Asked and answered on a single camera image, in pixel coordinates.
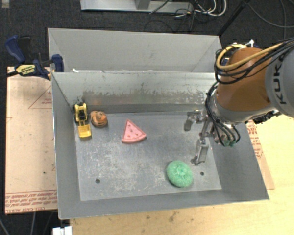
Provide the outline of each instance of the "metal stand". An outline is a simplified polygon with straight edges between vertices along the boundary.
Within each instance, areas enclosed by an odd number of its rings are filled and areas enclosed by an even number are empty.
[[[154,0],[81,0],[81,10],[94,11],[131,11],[131,12],[153,12],[166,1]],[[166,2],[156,12],[162,13],[185,13],[185,10],[192,10],[189,2]]]

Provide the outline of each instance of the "cardboard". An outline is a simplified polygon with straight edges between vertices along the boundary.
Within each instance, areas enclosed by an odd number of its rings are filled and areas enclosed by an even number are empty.
[[[5,213],[57,209],[51,82],[7,79]]]

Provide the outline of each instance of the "gray metal tray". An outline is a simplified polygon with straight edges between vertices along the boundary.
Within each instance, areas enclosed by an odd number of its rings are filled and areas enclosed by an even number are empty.
[[[238,127],[242,140],[235,147],[210,140],[206,163],[190,163],[201,126],[185,133],[186,112],[203,108],[213,82],[212,73],[200,72],[53,73],[59,218],[268,199],[245,125]],[[81,101],[108,115],[108,127],[92,127],[88,140],[80,140],[73,118],[72,106]],[[126,119],[147,139],[123,144]],[[190,187],[176,188],[166,179],[166,165],[176,159],[192,167]]]

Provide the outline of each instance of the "brown toy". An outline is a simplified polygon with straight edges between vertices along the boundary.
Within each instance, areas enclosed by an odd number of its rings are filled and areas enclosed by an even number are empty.
[[[95,127],[104,127],[108,123],[107,115],[101,111],[90,112],[90,120]]]

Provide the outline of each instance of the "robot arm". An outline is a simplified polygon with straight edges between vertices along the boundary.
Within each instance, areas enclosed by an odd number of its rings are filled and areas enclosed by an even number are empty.
[[[215,77],[205,112],[200,113],[205,117],[196,118],[198,112],[188,117],[204,121],[192,159],[195,165],[205,161],[208,136],[234,146],[240,140],[237,124],[251,119],[260,123],[280,114],[294,118],[294,38],[264,50],[230,45],[217,52]]]

